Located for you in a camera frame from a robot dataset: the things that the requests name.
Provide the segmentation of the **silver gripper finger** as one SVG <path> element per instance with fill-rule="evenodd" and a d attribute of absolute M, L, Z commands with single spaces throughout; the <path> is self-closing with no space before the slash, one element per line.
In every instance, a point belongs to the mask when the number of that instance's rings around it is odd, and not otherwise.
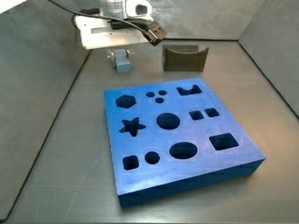
<path fill-rule="evenodd" d="M 107 58 L 111 60 L 113 63 L 113 67 L 117 67 L 115 53 L 110 48 L 106 51 L 107 51 Z"/>
<path fill-rule="evenodd" d="M 135 56 L 135 52 L 133 49 L 126 50 L 127 57 L 131 59 Z"/>

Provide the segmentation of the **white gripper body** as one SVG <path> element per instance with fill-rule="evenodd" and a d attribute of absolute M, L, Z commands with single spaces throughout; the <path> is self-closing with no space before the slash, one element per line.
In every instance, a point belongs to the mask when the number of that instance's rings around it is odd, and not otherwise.
<path fill-rule="evenodd" d="M 138 29 L 114 30 L 106 19 L 77 16 L 75 24 L 81 32 L 82 45 L 89 50 L 146 42 L 146 37 Z"/>

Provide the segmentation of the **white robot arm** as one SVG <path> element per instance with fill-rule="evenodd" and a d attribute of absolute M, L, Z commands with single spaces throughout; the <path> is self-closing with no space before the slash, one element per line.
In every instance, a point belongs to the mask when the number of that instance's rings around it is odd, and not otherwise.
<path fill-rule="evenodd" d="M 147 0 L 99 0 L 99 7 L 82 10 L 81 13 L 98 16 L 77 16 L 74 23 L 81 32 L 83 47 L 89 50 L 106 48 L 119 73 L 131 71 L 129 46 L 147 41 L 142 32 L 118 21 L 102 17 L 125 19 L 134 23 L 139 19 L 153 21 L 153 5 Z"/>

